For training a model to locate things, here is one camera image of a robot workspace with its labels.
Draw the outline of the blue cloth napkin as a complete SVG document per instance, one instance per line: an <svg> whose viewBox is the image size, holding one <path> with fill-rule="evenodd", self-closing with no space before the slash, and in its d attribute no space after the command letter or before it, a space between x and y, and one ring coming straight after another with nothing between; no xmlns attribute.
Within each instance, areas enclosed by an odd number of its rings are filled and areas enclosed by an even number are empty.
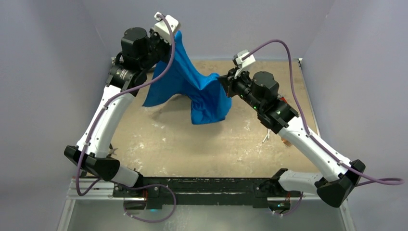
<svg viewBox="0 0 408 231"><path fill-rule="evenodd" d="M150 85L143 107L163 104L176 94L191 100L191 123L204 125L226 119L232 99L218 81L219 74L201 74L188 57L182 32L175 35L175 57L170 69L158 81Z"/></svg>

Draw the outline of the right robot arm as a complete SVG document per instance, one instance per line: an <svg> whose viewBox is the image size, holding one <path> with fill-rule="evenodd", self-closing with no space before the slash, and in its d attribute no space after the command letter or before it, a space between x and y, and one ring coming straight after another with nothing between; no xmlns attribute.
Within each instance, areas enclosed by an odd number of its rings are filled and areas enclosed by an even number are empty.
<svg viewBox="0 0 408 231"><path fill-rule="evenodd" d="M271 73L260 71L252 78L247 71L234 75L230 71L218 77L226 95L244 100L263 126L296 147L319 170L304 173L282 168L270 180L271 192L277 196L288 191L315 194L326 204L340 207L359 183L365 164L336 152L305 126L299 113L279 97L279 83Z"/></svg>

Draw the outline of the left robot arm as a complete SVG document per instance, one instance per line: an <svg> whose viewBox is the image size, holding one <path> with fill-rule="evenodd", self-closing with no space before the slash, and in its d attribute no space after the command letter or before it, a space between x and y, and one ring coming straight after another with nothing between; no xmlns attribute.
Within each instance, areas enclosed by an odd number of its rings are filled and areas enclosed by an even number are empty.
<svg viewBox="0 0 408 231"><path fill-rule="evenodd" d="M109 156L115 130L128 106L138 94L134 87L147 80L147 72L171 55L171 29L140 27L127 29L121 38L121 52L109 70L98 111L76 145L68 145L64 155L80 169L103 179L125 185L132 197L143 192L139 172L132 170Z"/></svg>

